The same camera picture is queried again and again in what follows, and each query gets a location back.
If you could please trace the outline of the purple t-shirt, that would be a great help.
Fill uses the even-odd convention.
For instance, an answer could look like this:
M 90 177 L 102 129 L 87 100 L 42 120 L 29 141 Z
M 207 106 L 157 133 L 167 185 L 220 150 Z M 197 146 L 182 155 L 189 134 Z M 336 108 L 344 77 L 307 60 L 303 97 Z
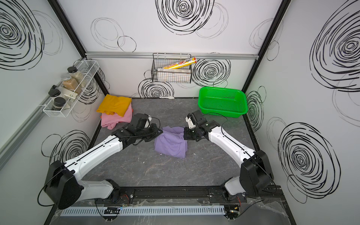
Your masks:
M 175 158 L 185 158 L 188 150 L 187 141 L 184 139 L 184 127 L 163 127 L 154 142 L 154 149 L 160 154 Z

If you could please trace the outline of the green plastic basket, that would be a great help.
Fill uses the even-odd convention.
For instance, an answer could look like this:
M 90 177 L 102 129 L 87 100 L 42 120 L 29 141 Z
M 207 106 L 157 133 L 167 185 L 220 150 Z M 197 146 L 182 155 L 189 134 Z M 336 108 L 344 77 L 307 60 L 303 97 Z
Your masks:
M 199 91 L 198 106 L 202 113 L 217 113 L 238 118 L 248 113 L 245 93 L 236 89 L 202 87 Z

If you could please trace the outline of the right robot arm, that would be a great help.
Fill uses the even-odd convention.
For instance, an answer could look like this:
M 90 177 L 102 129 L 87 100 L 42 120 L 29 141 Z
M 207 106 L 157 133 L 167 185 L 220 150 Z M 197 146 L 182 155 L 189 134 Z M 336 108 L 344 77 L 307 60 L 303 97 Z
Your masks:
M 240 175 L 223 184 L 226 196 L 245 194 L 257 197 L 273 182 L 272 168 L 264 151 L 255 151 L 243 145 L 219 123 L 206 120 L 199 110 L 188 114 L 186 122 L 185 140 L 206 139 L 220 147 L 239 166 Z

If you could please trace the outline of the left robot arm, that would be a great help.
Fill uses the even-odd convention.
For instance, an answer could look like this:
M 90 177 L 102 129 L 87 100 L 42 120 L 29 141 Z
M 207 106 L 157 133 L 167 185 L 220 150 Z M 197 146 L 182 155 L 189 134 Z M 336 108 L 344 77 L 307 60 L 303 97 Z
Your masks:
M 120 186 L 111 179 L 85 181 L 84 176 L 100 163 L 126 149 L 130 145 L 150 142 L 162 134 L 160 119 L 137 113 L 127 125 L 113 131 L 105 140 L 85 153 L 69 159 L 59 160 L 49 166 L 42 191 L 58 209 L 66 209 L 84 200 L 104 200 L 115 204 L 121 198 Z

